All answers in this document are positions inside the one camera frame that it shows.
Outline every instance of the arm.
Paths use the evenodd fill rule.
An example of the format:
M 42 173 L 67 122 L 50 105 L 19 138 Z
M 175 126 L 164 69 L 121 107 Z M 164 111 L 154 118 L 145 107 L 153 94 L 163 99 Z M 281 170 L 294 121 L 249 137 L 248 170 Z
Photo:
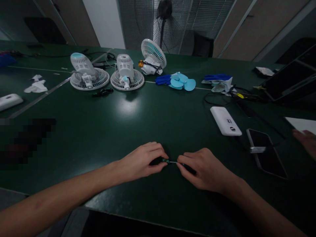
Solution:
M 316 161 L 316 135 L 305 130 L 303 133 L 293 129 L 293 136 L 304 146 L 308 154 Z
M 99 192 L 160 172 L 166 162 L 149 166 L 160 156 L 168 159 L 161 144 L 147 143 L 119 161 L 30 196 L 0 213 L 0 236 L 35 236 Z
M 181 174 L 198 189 L 218 192 L 235 202 L 263 236 L 306 236 L 261 198 L 243 179 L 229 171 L 213 154 L 203 148 L 178 157 L 194 170 L 196 176 L 177 163 Z

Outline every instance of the black clip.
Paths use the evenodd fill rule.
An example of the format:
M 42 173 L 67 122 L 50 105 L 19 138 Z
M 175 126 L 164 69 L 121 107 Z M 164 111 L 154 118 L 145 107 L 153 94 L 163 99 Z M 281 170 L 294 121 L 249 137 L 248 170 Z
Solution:
M 112 88 L 101 89 L 99 92 L 92 94 L 92 97 L 101 97 L 113 93 Z

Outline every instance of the white fan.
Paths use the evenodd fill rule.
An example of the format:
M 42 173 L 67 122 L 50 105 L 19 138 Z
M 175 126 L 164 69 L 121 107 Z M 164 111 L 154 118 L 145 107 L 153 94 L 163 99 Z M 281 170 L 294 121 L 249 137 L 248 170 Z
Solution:
M 145 80 L 144 76 L 133 69 L 133 61 L 127 54 L 119 54 L 117 57 L 117 68 L 111 76 L 111 84 L 121 91 L 131 91 L 141 87 Z
M 70 57 L 76 69 L 71 75 L 71 85 L 81 91 L 99 89 L 109 83 L 109 74 L 100 68 L 94 68 L 91 61 L 81 53 L 73 53 Z
M 162 69 L 167 65 L 165 54 L 161 48 L 154 41 L 144 39 L 141 49 L 145 60 L 141 60 L 138 66 L 144 71 L 144 74 L 153 75 L 158 73 L 161 75 Z

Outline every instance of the yellow connector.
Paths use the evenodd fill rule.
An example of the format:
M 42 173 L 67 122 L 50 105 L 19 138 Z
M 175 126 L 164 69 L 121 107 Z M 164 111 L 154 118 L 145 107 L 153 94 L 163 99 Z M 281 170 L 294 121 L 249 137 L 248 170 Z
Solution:
M 240 93 L 237 93 L 236 95 L 239 96 L 239 97 L 242 98 L 242 99 L 245 98 L 245 97 L 244 97 L 242 94 L 240 94 Z
M 140 61 L 138 62 L 138 66 L 139 66 L 139 67 L 143 67 L 143 66 L 144 66 L 144 63 L 143 63 L 142 60 L 140 60 Z

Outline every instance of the small screwdriver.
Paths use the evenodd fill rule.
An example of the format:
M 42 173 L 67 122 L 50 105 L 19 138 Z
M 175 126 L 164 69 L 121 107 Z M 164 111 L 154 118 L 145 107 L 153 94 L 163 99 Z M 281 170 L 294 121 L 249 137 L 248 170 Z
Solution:
M 168 164 L 170 164 L 170 163 L 178 163 L 176 161 L 169 161 L 169 159 L 162 159 L 162 162 L 167 162 Z M 192 169 L 190 166 L 188 166 L 188 165 L 186 165 L 184 163 L 180 163 L 180 164 L 182 164 L 185 167 L 185 169 L 187 171 L 189 171 L 191 174 L 193 174 L 193 175 L 197 174 L 197 172 L 194 169 Z

